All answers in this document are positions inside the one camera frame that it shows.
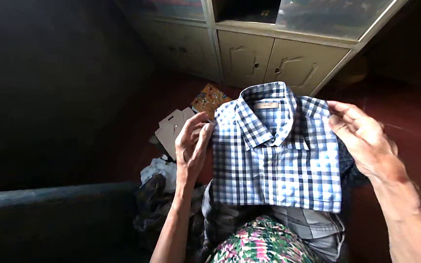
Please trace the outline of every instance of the floor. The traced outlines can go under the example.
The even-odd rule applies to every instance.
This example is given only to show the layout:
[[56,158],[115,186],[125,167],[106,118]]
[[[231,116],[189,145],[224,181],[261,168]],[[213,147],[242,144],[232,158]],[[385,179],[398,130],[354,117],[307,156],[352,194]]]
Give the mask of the floor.
[[[99,137],[96,151],[76,169],[79,182],[139,181],[140,171],[161,156],[148,142],[157,122],[175,109],[184,109],[209,81],[173,71],[156,72],[143,90],[128,98],[123,110]],[[216,85],[236,99],[241,89]],[[318,98],[353,103],[385,124],[385,131],[399,147],[409,176],[421,190],[421,87],[373,77],[351,86],[329,83]],[[199,181],[211,179],[211,155]],[[390,262],[387,228],[370,185],[352,193],[352,212],[347,222],[351,262]]]

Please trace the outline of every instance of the left hand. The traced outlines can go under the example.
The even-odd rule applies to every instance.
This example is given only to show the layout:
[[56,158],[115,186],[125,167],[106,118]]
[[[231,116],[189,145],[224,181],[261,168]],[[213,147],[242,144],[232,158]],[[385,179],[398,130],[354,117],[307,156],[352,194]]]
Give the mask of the left hand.
[[204,165],[206,148],[214,125],[209,122],[206,112],[200,112],[188,119],[175,140],[176,186],[194,188],[198,174]]

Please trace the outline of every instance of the right hand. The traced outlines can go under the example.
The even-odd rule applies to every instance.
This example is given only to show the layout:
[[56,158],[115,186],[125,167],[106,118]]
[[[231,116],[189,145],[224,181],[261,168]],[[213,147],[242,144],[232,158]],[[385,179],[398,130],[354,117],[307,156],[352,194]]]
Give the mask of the right hand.
[[360,172],[383,182],[405,182],[404,164],[397,146],[383,132],[383,125],[352,104],[328,101],[329,126],[344,142]]

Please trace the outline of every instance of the folded shirt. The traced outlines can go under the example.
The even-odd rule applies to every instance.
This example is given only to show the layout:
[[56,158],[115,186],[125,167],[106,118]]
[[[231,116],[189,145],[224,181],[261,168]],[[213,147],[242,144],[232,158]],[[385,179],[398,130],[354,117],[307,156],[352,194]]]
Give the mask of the folded shirt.
[[214,201],[340,212],[338,144],[327,102],[284,82],[248,87],[215,112]]

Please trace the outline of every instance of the shirt placket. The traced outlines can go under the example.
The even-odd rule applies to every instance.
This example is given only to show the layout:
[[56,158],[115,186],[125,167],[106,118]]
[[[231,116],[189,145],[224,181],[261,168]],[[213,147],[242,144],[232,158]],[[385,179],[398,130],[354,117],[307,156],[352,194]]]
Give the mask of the shirt placket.
[[266,203],[277,205],[277,151],[275,146],[265,147]]

